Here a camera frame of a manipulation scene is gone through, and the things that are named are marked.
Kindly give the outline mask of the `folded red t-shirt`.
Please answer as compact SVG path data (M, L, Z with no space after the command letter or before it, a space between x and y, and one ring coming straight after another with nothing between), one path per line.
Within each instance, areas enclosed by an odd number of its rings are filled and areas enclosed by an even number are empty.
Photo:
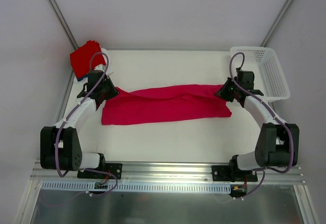
M90 40L70 54L70 64L75 77L88 74L90 71L90 60L97 52L101 52L100 44Z

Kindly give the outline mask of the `aluminium mounting rail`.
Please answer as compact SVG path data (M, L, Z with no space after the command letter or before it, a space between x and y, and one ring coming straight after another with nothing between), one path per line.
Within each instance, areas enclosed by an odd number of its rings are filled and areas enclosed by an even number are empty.
M167 182L167 183L212 183L211 167L217 163L175 162L123 162L121 181ZM285 174L265 171L264 184L305 185L306 179L299 166Z

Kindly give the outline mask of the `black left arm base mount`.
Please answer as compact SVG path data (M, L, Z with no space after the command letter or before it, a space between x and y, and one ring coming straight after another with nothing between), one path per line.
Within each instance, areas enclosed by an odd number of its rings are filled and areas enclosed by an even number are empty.
M79 179L113 179L113 176L109 176L107 174L98 173L97 171L107 172L113 174L118 180L121 179L122 174L122 166L121 163L105 163L102 166L92 170L92 171L78 171L77 178Z

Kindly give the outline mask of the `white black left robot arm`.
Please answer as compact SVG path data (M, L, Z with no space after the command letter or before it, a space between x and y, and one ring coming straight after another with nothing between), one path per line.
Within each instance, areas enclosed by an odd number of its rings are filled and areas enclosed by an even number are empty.
M71 111L55 125L41 129L41 167L57 170L61 177L67 172L86 169L94 178L103 177L106 174L104 155L83 152L78 133L103 102L115 98L118 94L108 75L100 70L90 71L88 81L78 94Z

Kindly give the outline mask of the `white plastic mesh basket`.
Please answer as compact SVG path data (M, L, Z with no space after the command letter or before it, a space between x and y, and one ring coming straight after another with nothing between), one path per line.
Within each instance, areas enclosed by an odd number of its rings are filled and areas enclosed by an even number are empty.
M252 71L255 75L254 88L263 93L267 102L286 100L290 90L275 51L266 47L234 46L230 48L230 56L237 55L232 62L232 72L242 67L244 71Z

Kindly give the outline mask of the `folded blue t-shirt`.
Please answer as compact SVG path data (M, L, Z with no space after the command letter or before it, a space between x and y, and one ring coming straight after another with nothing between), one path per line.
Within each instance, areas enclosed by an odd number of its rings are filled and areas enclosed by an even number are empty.
M79 82L79 81L82 81L83 79L85 79L87 77L88 77L88 75L86 74L86 75L81 76L81 77L76 77L76 80L77 80L77 82Z

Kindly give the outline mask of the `crimson pink t-shirt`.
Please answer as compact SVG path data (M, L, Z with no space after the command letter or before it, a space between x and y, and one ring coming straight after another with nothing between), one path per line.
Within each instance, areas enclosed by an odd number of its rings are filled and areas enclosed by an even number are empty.
M177 85L127 92L108 100L102 125L137 125L204 118L229 118L226 102L214 94L220 85Z

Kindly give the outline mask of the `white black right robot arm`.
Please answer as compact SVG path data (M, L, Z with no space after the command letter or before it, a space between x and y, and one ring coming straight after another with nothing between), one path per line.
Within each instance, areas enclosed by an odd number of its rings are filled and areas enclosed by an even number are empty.
M231 182L257 181L256 172L272 170L285 174L297 164L300 130L296 124L286 123L263 101L263 93L254 89L252 71L236 70L227 78L215 96L227 102L237 101L254 118L260 133L254 151L234 155L227 168L219 174Z

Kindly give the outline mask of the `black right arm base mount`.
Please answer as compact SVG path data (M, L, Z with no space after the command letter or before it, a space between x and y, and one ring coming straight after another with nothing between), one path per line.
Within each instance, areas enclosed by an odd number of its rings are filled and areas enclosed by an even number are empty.
M258 177L252 171L239 170L229 165L213 165L211 167L214 182L257 182Z

